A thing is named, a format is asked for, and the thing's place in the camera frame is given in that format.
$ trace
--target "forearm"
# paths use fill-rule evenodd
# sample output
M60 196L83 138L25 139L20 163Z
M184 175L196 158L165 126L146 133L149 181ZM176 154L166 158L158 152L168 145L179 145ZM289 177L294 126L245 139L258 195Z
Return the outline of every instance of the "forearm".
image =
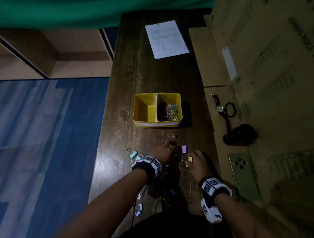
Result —
M218 194L214 203L238 238L274 237L252 213L225 193Z
M96 197L57 238L111 237L146 181L145 171L131 171Z

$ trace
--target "person's left hand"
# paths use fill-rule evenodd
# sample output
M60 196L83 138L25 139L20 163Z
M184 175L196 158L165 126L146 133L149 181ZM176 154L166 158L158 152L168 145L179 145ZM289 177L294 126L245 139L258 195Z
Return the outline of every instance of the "person's left hand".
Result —
M178 149L176 142L166 140L161 146L151 149L149 156L158 159L162 165L167 165L170 162L172 152Z

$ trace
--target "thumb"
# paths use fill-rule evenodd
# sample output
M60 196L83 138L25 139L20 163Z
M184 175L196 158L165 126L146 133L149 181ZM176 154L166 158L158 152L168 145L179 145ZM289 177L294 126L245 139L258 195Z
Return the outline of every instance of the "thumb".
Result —
M188 166L193 167L193 163L192 163L192 162L190 162L190 161L188 161L188 160L186 160L186 161L184 161L184 162L185 162L185 164L187 164Z

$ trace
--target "hand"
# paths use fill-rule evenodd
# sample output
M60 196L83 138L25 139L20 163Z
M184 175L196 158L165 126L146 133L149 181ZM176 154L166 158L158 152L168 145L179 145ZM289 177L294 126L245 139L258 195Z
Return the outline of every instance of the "hand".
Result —
M213 176L211 169L206 164L205 156L200 150L188 153L188 156L192 156L193 162L187 160L185 163L190 167L190 171L198 183L205 176Z
M158 159L162 165L167 165L170 162L172 152L178 148L176 143L171 140L166 140L161 146L152 148L149 156Z

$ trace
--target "yellow divided container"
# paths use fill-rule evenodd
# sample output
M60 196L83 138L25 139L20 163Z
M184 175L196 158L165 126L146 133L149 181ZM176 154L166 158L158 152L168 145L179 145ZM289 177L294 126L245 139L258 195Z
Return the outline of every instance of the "yellow divided container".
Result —
M176 104L178 121L159 122L157 106L160 103ZM133 121L139 128L177 127L182 120L181 96L179 93L143 93L134 96Z

